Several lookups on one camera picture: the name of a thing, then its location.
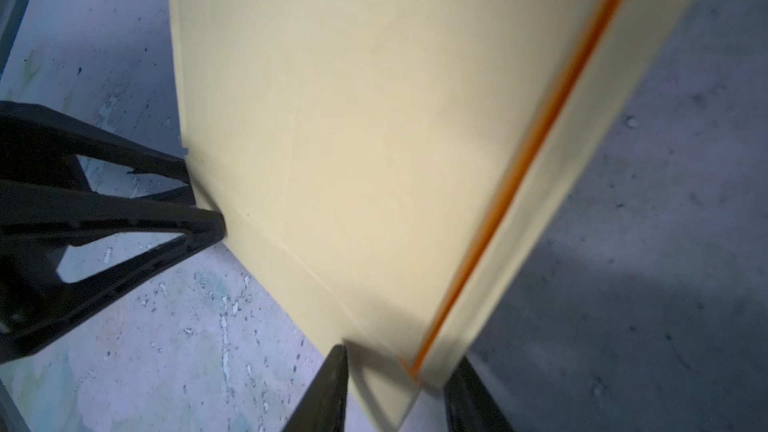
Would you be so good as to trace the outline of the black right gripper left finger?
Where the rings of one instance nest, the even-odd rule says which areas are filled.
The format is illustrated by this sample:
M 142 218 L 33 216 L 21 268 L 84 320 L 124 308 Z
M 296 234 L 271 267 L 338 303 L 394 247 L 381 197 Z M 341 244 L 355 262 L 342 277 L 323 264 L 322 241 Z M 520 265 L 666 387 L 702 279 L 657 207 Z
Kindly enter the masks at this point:
M 299 401 L 284 432 L 344 432 L 349 365 L 346 347 L 335 345 Z

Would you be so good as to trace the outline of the yellow paper box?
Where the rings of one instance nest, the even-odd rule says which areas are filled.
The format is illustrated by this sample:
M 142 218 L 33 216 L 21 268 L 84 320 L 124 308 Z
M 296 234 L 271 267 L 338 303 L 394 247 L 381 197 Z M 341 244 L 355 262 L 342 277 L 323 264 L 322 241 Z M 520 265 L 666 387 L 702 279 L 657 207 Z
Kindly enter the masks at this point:
M 395 431 L 444 385 L 692 0 L 169 0 L 226 246 Z

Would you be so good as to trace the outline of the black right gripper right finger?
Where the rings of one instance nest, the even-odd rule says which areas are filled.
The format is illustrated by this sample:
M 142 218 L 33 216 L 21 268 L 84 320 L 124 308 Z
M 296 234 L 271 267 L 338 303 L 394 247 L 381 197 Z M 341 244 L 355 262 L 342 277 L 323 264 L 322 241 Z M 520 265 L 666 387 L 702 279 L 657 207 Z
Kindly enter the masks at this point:
M 514 432 L 466 357 L 446 382 L 443 394 L 448 431 Z

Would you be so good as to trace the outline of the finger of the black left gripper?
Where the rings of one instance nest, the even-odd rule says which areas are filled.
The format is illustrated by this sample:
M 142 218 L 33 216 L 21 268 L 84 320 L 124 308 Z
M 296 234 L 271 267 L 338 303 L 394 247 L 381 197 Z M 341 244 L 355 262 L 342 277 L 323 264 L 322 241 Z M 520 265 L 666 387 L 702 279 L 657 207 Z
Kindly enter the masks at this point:
M 1 360 L 33 355 L 225 236 L 188 187 L 125 198 L 1 183 Z
M 39 104 L 1 103 L 1 178 L 68 190 L 92 190 L 79 156 L 118 164 L 133 174 L 183 183 L 149 200 L 193 204 L 183 159 L 142 146 Z

